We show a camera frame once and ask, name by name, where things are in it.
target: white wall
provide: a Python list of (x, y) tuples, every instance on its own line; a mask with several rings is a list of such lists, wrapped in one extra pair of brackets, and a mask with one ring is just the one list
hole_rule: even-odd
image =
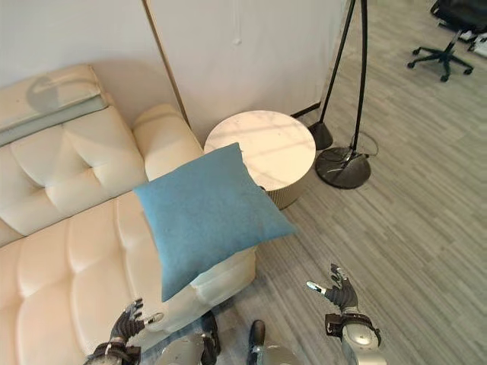
[(0, 87), (87, 62), (127, 122), (176, 106), (138, 0), (0, 0)]
[[(320, 100), (345, 0), (151, 3), (201, 142), (231, 114)], [(0, 0), (0, 87), (82, 62), (128, 122), (177, 105), (140, 0)]]
[(200, 141), (245, 110), (320, 101), (345, 0), (152, 0)]

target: side table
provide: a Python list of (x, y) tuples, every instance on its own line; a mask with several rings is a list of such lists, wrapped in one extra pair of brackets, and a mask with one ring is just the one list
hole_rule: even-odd
[(285, 114), (256, 110), (220, 122), (209, 134), (205, 153), (238, 142), (243, 163), (279, 209), (301, 194), (303, 177), (313, 165), (313, 136)]

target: black office chair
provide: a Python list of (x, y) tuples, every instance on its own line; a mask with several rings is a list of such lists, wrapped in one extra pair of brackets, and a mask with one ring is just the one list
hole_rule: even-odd
[(444, 66), (445, 74), (441, 76), (443, 82), (447, 82), (450, 77), (450, 62), (465, 66), (463, 73), (470, 75), (473, 66), (454, 56), (454, 45), (460, 35), (468, 30), (474, 34), (487, 32), (487, 0), (437, 0), (431, 8), (431, 13), (446, 21), (457, 30), (457, 34), (445, 50), (419, 47), (412, 51), (413, 55), (418, 55), (420, 51), (429, 52), (431, 55), (415, 59), (408, 63), (408, 67), (413, 68), (417, 62), (437, 59)]

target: cream leather sofa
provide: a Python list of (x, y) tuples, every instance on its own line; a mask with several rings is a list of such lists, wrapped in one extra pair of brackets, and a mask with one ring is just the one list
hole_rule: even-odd
[(249, 249), (161, 302), (131, 190), (202, 154), (171, 106), (131, 131), (91, 67), (65, 68), (0, 90), (0, 146), (1, 365), (81, 364), (137, 297), (164, 314), (134, 339), (146, 349), (253, 280)]

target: chair base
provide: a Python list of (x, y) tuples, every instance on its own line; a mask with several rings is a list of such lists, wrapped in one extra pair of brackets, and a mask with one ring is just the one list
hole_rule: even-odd
[(418, 62), (425, 62), (425, 61), (433, 61), (437, 60), (439, 63), (443, 64), (445, 73), (441, 76), (440, 80), (442, 82), (447, 82), (448, 78), (450, 77), (450, 62), (457, 63), (459, 65), (464, 66), (466, 69), (463, 72), (465, 75), (470, 75), (473, 71), (473, 66), (462, 59), (454, 56), (454, 44), (457, 41), (458, 37), (456, 36), (454, 40), (448, 44), (448, 47), (444, 50), (441, 49), (433, 49), (427, 47), (419, 47), (412, 51), (413, 55), (418, 55), (421, 51), (426, 51), (431, 53), (431, 55), (426, 57), (420, 57), (418, 59), (413, 60), (412, 62), (408, 63), (408, 68), (413, 68), (416, 63)]

